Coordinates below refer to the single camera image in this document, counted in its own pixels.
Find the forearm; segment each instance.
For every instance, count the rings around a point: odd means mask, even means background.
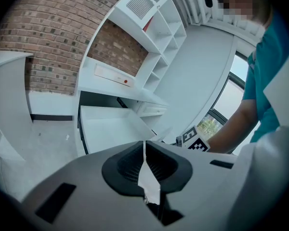
[[[252,111],[253,115],[249,115],[242,107],[239,108],[221,130],[208,140],[210,152],[227,153],[236,148],[256,126],[255,112]]]

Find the teal shirt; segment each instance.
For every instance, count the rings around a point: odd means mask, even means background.
[[[249,64],[243,100],[255,99],[260,121],[250,142],[256,142],[262,135],[279,127],[278,119],[263,93],[289,56],[289,30],[278,12],[266,30],[262,41],[257,44],[247,62]]]

